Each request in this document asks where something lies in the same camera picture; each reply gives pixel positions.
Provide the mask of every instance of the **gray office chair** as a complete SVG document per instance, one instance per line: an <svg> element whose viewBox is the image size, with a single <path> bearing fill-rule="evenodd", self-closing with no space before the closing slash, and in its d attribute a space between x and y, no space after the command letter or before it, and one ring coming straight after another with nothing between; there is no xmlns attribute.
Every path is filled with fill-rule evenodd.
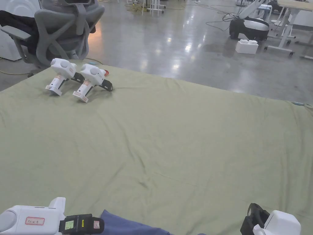
<svg viewBox="0 0 313 235"><path fill-rule="evenodd" d="M27 47L21 45L21 40L27 41L31 35L11 26L1 28L14 40L23 61L40 68L32 70L28 77L49 67L54 58L83 60L87 56L89 33L103 15L104 7L99 6L97 0L86 1L89 5L79 4L79 7L76 5L77 9L71 7L70 4L66 7L64 4L62 6L53 4L50 9L64 12L41 9L35 13L34 18L39 32L36 55L29 53Z"/></svg>

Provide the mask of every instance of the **white cabinet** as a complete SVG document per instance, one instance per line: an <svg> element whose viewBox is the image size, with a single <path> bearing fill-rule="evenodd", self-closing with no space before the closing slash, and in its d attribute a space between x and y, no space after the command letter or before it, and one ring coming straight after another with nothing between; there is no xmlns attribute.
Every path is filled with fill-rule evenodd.
<svg viewBox="0 0 313 235"><path fill-rule="evenodd" d="M0 0L0 10L14 15L34 17L40 9L39 0ZM14 41L9 35L0 30L0 57L9 60L18 60L20 55Z"/></svg>
<svg viewBox="0 0 313 235"><path fill-rule="evenodd" d="M313 12L300 11L295 18L294 24L313 27Z"/></svg>

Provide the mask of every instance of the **concrete floor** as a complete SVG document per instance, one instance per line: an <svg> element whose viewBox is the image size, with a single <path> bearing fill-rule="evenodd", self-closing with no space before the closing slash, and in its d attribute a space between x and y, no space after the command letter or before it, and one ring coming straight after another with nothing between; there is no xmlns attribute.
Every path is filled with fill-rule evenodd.
<svg viewBox="0 0 313 235"><path fill-rule="evenodd" d="M265 44L279 44L278 40L268 39L256 55L238 54L237 41L229 38L228 30L223 32L205 24L220 21L224 14L194 6L190 0L161 3L167 9L159 17L148 12L143 16L132 14L123 0L100 3L105 6L105 13L96 33L89 36L88 57L106 65L220 89L313 104L313 61L299 58L302 46L291 43L296 53L289 58L286 52L270 49L264 52ZM234 6L235 1L201 0L201 4ZM214 7L226 12L239 9ZM214 23L214 26L226 29L229 23ZM293 34L302 41L308 41L311 35L300 30L293 30ZM20 73L30 69L33 66L22 61L0 60L0 70ZM26 78L26 75L1 74L0 90Z"/></svg>

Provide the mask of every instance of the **mattress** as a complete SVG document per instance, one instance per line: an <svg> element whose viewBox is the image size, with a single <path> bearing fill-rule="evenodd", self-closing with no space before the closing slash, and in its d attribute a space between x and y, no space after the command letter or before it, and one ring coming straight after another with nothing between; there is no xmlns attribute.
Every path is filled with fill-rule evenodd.
<svg viewBox="0 0 313 235"><path fill-rule="evenodd" d="M74 61L78 68L80 61ZM66 197L173 234L240 234L251 202L313 230L313 109L101 65L112 92L45 90L51 69L0 92L0 211Z"/></svg>

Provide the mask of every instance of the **white plastic housing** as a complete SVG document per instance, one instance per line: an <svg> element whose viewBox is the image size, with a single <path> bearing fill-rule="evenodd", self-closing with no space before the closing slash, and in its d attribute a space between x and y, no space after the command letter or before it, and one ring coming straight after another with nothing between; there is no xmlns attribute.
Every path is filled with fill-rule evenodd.
<svg viewBox="0 0 313 235"><path fill-rule="evenodd" d="M84 102L88 102L86 97L87 93L94 87L102 84L104 80L105 71L99 69L97 66L84 64L81 67L80 73L84 76L85 81L80 88L73 93L74 96L78 97Z"/></svg>
<svg viewBox="0 0 313 235"><path fill-rule="evenodd" d="M245 19L248 17L252 12L254 12L256 9L258 9L259 6L261 6L265 0L255 0L252 2L249 6L247 6L240 14L240 19Z"/></svg>
<svg viewBox="0 0 313 235"><path fill-rule="evenodd" d="M300 235L301 225L291 214L282 211L272 211L264 224L264 229L258 224L253 228L254 235Z"/></svg>
<svg viewBox="0 0 313 235"><path fill-rule="evenodd" d="M60 91L61 85L65 80L74 77L76 66L76 64L70 63L68 60L59 58L53 59L51 61L51 68L57 72L57 76L55 76L52 82L46 86L46 89L59 96L62 95L62 92Z"/></svg>
<svg viewBox="0 0 313 235"><path fill-rule="evenodd" d="M236 52L244 54L255 54L259 45L257 41L241 39L237 42Z"/></svg>
<svg viewBox="0 0 313 235"><path fill-rule="evenodd" d="M0 235L61 235L65 198L57 197L49 207L13 206L0 214Z"/></svg>

